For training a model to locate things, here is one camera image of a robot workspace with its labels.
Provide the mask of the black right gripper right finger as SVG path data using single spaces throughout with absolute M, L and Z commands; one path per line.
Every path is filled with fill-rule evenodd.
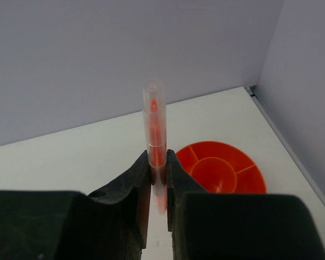
M 300 171 L 272 194 L 216 194 L 167 152 L 174 259 L 325 259 L 325 200 Z

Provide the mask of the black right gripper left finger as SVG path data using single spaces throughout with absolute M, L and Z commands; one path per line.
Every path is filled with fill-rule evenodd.
M 88 195 L 0 190 L 0 259 L 140 259 L 150 197 L 146 152 Z

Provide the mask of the orange slim highlighter pen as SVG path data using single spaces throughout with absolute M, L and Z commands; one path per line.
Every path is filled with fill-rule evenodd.
M 165 85 L 159 79 L 150 79 L 142 89 L 146 146 L 151 168 L 154 200 L 163 215 L 167 207 L 166 164 L 167 131 Z

